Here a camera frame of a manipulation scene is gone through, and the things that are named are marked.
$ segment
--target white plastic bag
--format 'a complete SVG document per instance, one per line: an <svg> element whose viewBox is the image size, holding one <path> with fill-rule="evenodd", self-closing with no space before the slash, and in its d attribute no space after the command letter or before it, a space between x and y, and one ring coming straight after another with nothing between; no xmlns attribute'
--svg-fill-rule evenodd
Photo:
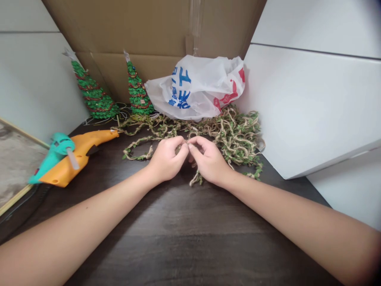
<svg viewBox="0 0 381 286"><path fill-rule="evenodd" d="M172 75L145 83L155 109L171 119L200 120L221 113L221 108L242 95L243 61L218 57L185 56Z"/></svg>

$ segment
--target left hand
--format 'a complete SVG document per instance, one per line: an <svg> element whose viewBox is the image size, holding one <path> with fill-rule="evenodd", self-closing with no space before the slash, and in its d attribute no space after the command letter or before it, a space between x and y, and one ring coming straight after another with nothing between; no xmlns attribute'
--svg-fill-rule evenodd
<svg viewBox="0 0 381 286"><path fill-rule="evenodd" d="M177 146L182 145L176 155ZM163 139L152 156L148 168L160 181L172 179L180 171L183 162L189 153L188 144L182 136Z"/></svg>

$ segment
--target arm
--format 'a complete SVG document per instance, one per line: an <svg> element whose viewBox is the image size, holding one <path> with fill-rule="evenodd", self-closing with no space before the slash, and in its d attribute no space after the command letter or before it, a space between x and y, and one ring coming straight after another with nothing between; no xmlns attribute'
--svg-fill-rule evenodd
<svg viewBox="0 0 381 286"><path fill-rule="evenodd" d="M218 148L194 137L189 145L200 173L266 219L345 285L363 285L380 259L381 233L368 225L303 197L233 171Z"/></svg>
<svg viewBox="0 0 381 286"><path fill-rule="evenodd" d="M162 140L135 175L0 246L0 285L64 284L153 187L178 173L188 151L182 136Z"/></svg>

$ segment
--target white board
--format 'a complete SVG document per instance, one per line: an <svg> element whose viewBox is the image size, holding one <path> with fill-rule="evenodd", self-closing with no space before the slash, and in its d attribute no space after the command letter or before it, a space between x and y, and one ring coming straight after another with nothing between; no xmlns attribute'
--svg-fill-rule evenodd
<svg viewBox="0 0 381 286"><path fill-rule="evenodd" d="M88 116L61 33L0 34L0 117L50 143Z"/></svg>
<svg viewBox="0 0 381 286"><path fill-rule="evenodd" d="M0 32L59 32L41 0L1 0Z"/></svg>
<svg viewBox="0 0 381 286"><path fill-rule="evenodd" d="M335 210L381 231L381 148L307 176Z"/></svg>
<svg viewBox="0 0 381 286"><path fill-rule="evenodd" d="M236 101L260 113L264 156L285 178L381 145L381 61L250 45Z"/></svg>
<svg viewBox="0 0 381 286"><path fill-rule="evenodd" d="M381 58L376 0L267 0L252 43Z"/></svg>

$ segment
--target finger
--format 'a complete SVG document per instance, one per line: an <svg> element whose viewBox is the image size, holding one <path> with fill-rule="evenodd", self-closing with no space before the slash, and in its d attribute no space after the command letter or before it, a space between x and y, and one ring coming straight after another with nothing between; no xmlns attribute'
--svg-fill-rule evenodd
<svg viewBox="0 0 381 286"><path fill-rule="evenodd" d="M176 136L167 139L166 144L173 148L174 150L176 149L177 146L182 145L185 143L184 137L183 136Z"/></svg>
<svg viewBox="0 0 381 286"><path fill-rule="evenodd" d="M165 141L167 141L167 139L161 139L161 140L159 141L159 145L163 145Z"/></svg>
<svg viewBox="0 0 381 286"><path fill-rule="evenodd" d="M179 160L181 163L183 163L185 161L186 157L188 156L188 153L189 153L188 144L184 143L181 146L181 149L175 158L176 158L176 160Z"/></svg>
<svg viewBox="0 0 381 286"><path fill-rule="evenodd" d="M190 138L188 140L188 143L199 144L204 149L204 151L207 150L208 148L212 148L215 146L215 144L213 142L211 142L208 139L201 137L201 136L196 136L196 137Z"/></svg>
<svg viewBox="0 0 381 286"><path fill-rule="evenodd" d="M199 162L202 159L203 154L201 154L198 148L192 144L188 144L188 147L189 152L192 154L193 158L196 160L196 162Z"/></svg>

